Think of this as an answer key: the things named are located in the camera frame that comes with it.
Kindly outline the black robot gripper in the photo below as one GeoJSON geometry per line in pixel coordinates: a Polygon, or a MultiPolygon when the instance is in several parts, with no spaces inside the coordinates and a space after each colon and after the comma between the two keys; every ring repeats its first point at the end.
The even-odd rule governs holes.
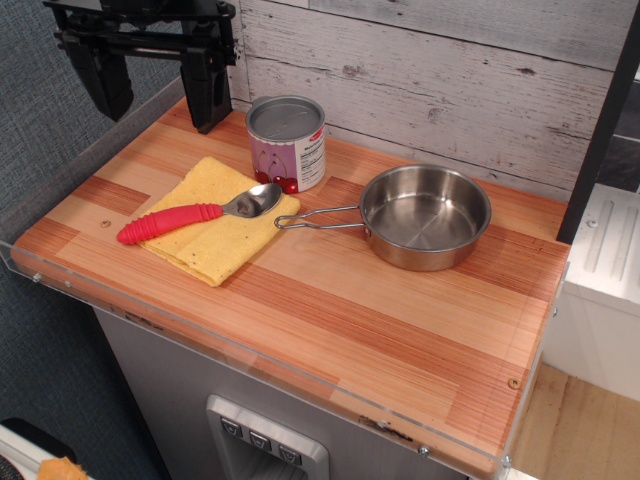
{"type": "Polygon", "coordinates": [[[178,59],[194,127],[232,112],[226,65],[236,63],[227,1],[45,1],[71,64],[100,113],[119,121],[134,95],[123,56],[178,59]],[[205,53],[187,53],[202,49],[205,53]]]}

